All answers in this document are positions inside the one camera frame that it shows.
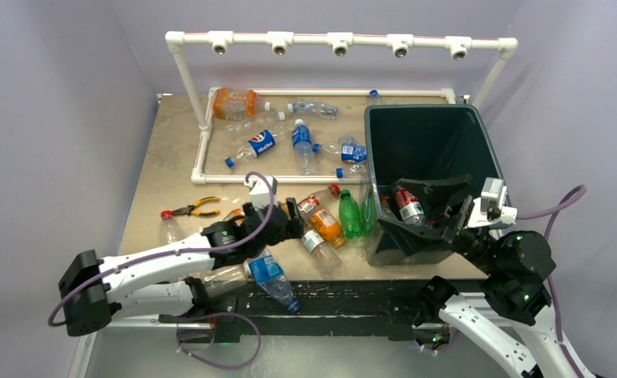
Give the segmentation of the green plastic bottle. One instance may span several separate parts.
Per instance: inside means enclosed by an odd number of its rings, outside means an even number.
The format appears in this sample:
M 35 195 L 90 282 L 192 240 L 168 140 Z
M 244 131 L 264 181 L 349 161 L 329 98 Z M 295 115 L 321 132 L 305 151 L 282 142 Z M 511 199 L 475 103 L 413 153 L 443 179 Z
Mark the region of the green plastic bottle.
M 349 190 L 342 190 L 340 194 L 338 214 L 346 239 L 357 239 L 363 235 L 360 207 Z

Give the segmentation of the large red label water bottle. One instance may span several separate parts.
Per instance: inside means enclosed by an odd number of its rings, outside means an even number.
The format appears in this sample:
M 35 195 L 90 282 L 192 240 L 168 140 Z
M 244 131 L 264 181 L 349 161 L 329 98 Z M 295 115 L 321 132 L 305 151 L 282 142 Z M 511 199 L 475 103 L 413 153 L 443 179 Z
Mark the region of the large red label water bottle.
M 425 222 L 425 213 L 419 200 L 406 188 L 397 185 L 394 188 L 394 200 L 403 222 L 406 224 L 423 224 Z

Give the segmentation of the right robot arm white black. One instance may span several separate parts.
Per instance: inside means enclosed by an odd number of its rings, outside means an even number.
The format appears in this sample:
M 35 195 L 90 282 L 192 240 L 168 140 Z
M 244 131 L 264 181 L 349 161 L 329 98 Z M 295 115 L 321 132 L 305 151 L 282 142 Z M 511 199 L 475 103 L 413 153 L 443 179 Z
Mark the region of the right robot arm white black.
M 534 231 L 510 228 L 518 212 L 507 205 L 502 179 L 489 177 L 481 193 L 466 193 L 471 176 L 444 180 L 400 179 L 395 187 L 418 199 L 427 223 L 389 217 L 381 228 L 413 252 L 447 250 L 470 262 L 485 279 L 480 288 L 490 308 L 507 320 L 515 337 L 483 316 L 448 280 L 431 278 L 405 307 L 415 325 L 446 323 L 487 353 L 510 377 L 589 377 L 560 325 L 549 277 L 556 268 L 549 241 Z M 495 228 L 507 233 L 492 236 Z

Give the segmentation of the small orange bottle amber cap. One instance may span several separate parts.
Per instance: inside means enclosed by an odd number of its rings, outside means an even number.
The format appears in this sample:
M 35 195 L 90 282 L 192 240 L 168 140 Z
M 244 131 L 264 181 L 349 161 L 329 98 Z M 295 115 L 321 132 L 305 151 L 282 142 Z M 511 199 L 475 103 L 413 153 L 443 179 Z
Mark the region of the small orange bottle amber cap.
M 278 202 L 278 206 L 286 214 L 286 216 L 288 217 L 289 220 L 291 220 L 294 217 L 294 215 L 293 215 L 290 207 L 288 206 L 287 202 Z

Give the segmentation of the green cap white label bottle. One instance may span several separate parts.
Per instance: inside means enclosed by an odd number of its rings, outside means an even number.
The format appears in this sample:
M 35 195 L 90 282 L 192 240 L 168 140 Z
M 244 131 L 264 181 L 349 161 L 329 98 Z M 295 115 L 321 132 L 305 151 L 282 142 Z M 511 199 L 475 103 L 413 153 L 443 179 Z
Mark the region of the green cap white label bottle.
M 316 230 L 306 228 L 300 241 L 308 255 L 322 272 L 333 274 L 341 267 L 341 258 L 336 254 L 331 244 L 325 241 Z

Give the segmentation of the orange juice bottle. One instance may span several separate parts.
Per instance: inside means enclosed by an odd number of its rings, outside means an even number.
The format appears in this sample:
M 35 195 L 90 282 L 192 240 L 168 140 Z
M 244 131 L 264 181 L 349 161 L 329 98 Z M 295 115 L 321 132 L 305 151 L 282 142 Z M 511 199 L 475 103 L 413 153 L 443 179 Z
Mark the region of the orange juice bottle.
M 346 239 L 342 227 L 329 209 L 318 209 L 308 219 L 308 222 L 333 248 L 338 249 L 345 245 Z

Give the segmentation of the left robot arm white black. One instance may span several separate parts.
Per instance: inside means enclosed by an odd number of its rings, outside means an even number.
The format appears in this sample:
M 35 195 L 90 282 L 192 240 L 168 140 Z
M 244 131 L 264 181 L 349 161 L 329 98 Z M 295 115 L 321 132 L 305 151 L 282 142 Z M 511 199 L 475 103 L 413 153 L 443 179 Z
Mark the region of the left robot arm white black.
M 178 242 L 137 254 L 100 258 L 77 254 L 58 282 L 61 300 L 48 324 L 70 336 L 96 332 L 111 321 L 142 315 L 184 316 L 199 322 L 209 300 L 195 287 L 199 272 L 248 262 L 264 248 L 300 239 L 302 219 L 294 198 L 256 209 L 248 202 L 239 220 L 216 222 Z M 56 321 L 57 311 L 64 314 Z

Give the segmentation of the red cap red label bottle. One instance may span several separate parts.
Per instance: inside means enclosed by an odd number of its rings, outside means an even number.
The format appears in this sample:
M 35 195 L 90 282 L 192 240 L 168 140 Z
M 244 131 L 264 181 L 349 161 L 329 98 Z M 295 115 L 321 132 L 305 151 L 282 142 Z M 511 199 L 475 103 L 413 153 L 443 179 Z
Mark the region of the red cap red label bottle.
M 341 192 L 337 184 L 331 184 L 326 189 L 308 195 L 297 204 L 300 216 L 307 221 L 317 210 L 327 208 L 340 198 Z

